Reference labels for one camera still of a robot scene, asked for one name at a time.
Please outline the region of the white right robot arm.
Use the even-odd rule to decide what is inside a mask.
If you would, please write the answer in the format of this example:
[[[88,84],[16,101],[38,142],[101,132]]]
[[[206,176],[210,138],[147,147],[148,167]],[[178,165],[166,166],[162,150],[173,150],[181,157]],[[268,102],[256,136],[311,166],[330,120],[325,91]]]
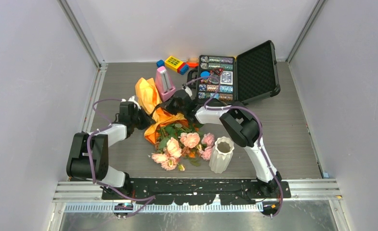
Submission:
[[[210,98],[209,102],[211,106],[199,105],[185,90],[178,90],[162,108],[173,115],[182,114],[191,124],[222,125],[231,140],[248,154],[256,171],[260,193],[268,198],[276,193],[282,196],[281,175],[264,146],[262,124],[258,117],[241,102],[228,106],[215,98]]]

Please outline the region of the orange flower bouquet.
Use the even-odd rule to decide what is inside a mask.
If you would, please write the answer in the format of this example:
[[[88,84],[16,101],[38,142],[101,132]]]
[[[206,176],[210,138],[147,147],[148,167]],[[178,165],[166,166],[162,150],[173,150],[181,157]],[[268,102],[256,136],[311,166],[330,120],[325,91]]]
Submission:
[[[155,147],[151,159],[164,170],[185,171],[184,159],[199,166],[201,159],[211,159],[215,137],[212,133],[199,132],[198,126],[189,123],[182,114],[166,112],[161,107],[160,94],[155,80],[141,78],[135,84],[139,105],[154,120],[144,132],[144,137]]]

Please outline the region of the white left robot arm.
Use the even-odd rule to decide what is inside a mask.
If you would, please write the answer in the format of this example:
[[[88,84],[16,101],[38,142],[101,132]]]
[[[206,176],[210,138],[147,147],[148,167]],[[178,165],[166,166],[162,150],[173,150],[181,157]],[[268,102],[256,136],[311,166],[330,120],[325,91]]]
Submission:
[[[67,175],[114,188],[115,195],[120,199],[129,198],[132,193],[130,176],[110,166],[109,147],[129,138],[136,129],[144,130],[153,123],[153,119],[138,104],[136,96],[120,100],[115,121],[94,132],[74,135],[66,165]]]

